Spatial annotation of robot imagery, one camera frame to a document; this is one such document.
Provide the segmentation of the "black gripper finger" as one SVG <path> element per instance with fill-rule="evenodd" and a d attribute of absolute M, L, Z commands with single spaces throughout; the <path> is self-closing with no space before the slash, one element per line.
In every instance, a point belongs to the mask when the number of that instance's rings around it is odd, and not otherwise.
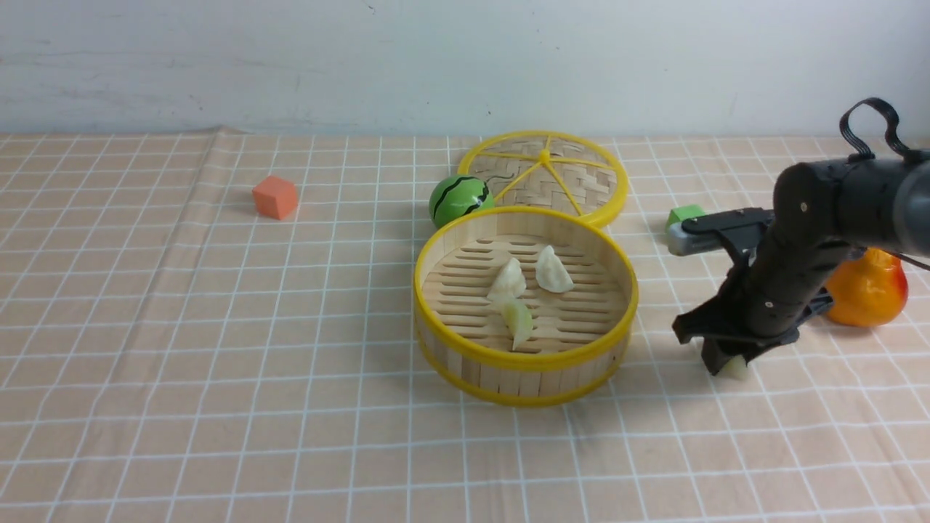
<path fill-rule="evenodd" d="M 720 338 L 705 338 L 702 341 L 701 358 L 711 376 L 717 376 L 723 365 L 735 355 L 741 355 L 737 342 Z"/>

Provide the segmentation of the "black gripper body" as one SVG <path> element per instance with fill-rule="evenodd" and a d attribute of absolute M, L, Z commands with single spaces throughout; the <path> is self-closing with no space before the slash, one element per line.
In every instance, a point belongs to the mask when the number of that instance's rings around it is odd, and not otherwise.
<path fill-rule="evenodd" d="M 836 245 L 798 248 L 765 243 L 753 264 L 736 264 L 717 294 L 672 322 L 681 344 L 720 338 L 740 345 L 745 360 L 799 338 L 801 325 L 833 307 L 826 280 L 836 269 Z"/>

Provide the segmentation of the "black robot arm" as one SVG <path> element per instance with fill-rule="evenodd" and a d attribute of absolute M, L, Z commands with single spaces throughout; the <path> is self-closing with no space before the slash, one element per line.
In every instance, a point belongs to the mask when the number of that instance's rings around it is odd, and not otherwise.
<path fill-rule="evenodd" d="M 711 375 L 792 344 L 833 306 L 826 282 L 857 249 L 906 257 L 929 251 L 928 163 L 891 159 L 797 163 L 778 176 L 774 208 L 742 208 L 671 226 L 668 249 L 724 249 L 733 262 L 717 294 L 678 315 L 681 344 L 703 341 Z"/>

